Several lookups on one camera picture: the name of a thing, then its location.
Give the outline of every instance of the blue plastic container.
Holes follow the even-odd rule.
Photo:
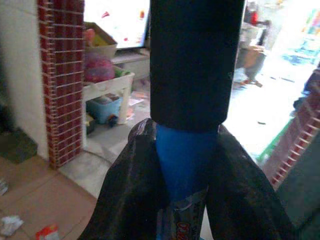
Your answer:
[[[86,111],[95,118],[98,124],[105,124],[110,115],[119,116],[119,108],[122,102],[122,98],[107,103],[100,104],[94,99],[86,102]]]

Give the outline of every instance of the television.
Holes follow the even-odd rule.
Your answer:
[[[150,0],[85,0],[84,21],[94,22],[118,49],[141,48],[147,34]]]

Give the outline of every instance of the brick pillar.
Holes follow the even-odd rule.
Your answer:
[[[262,170],[276,190],[320,129],[320,72],[313,73],[311,92],[298,109]]]
[[[83,0],[38,0],[49,162],[59,168],[82,148]]]

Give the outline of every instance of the blue tube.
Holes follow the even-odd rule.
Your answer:
[[[217,134],[218,126],[210,132],[195,133],[157,125],[156,151],[172,202],[207,188]]]

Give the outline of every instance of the wooden floor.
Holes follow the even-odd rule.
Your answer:
[[[0,178],[9,183],[0,196],[0,218],[18,215],[24,221],[7,240],[34,240],[50,224],[58,225],[61,240],[76,240],[96,205],[93,196],[37,156],[18,165],[0,158]]]

